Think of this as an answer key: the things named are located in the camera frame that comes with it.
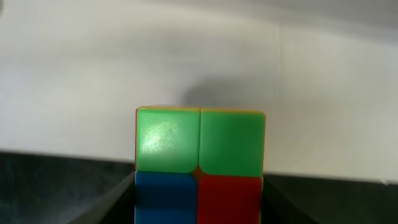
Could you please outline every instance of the red square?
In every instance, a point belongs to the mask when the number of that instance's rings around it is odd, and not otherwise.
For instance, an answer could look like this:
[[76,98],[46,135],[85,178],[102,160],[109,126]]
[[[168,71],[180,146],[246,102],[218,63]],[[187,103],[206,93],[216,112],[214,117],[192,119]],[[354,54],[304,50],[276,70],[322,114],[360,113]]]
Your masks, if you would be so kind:
[[261,178],[208,175],[198,187],[197,224],[259,224]]

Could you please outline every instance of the green tile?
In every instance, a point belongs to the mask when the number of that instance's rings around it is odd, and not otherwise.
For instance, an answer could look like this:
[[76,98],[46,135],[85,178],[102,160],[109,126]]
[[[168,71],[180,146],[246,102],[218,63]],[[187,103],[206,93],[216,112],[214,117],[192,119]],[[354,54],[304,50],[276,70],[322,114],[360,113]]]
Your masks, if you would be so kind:
[[199,165],[207,174],[262,175],[265,115],[201,112]]
[[198,165],[199,130],[199,109],[138,109],[136,169],[193,171]]

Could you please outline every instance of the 2x2 rubik's cube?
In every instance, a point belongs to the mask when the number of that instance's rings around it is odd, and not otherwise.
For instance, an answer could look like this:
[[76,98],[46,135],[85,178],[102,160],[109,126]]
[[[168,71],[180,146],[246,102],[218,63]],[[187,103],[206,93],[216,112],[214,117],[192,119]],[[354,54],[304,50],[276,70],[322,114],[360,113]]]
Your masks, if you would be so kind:
[[144,106],[136,112],[136,224],[258,224],[266,117]]

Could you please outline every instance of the white background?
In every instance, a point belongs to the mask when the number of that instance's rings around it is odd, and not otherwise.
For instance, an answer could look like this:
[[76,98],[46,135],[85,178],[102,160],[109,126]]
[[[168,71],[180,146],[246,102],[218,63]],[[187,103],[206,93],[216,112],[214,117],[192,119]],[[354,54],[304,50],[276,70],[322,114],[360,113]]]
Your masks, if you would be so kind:
[[238,106],[266,172],[398,180],[398,3],[243,2],[5,0],[0,148],[128,161],[138,106]]

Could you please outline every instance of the blue square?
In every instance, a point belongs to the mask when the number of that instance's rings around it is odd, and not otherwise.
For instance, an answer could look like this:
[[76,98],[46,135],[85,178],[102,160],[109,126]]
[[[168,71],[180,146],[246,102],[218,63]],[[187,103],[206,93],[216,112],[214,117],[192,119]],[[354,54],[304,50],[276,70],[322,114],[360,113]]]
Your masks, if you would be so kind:
[[195,224],[197,198],[191,174],[136,172],[136,224]]

